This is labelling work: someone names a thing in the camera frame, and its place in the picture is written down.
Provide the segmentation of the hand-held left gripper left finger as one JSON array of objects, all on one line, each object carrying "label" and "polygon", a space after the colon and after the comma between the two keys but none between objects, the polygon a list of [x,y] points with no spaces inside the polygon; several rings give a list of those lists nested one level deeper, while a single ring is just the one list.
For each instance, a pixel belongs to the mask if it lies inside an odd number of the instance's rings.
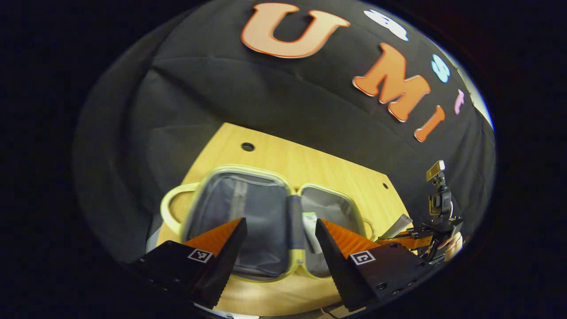
[{"label": "hand-held left gripper left finger", "polygon": [[200,306],[215,307],[247,238],[246,218],[237,218],[186,241],[165,241],[129,263],[154,287]]}]

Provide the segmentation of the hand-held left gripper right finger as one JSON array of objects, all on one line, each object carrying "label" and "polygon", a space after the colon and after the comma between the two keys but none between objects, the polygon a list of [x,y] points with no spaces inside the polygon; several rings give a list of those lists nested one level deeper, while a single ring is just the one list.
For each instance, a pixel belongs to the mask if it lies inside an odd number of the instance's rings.
[{"label": "hand-held left gripper right finger", "polygon": [[434,270],[399,242],[380,245],[322,218],[316,222],[315,235],[349,311],[386,305]]}]

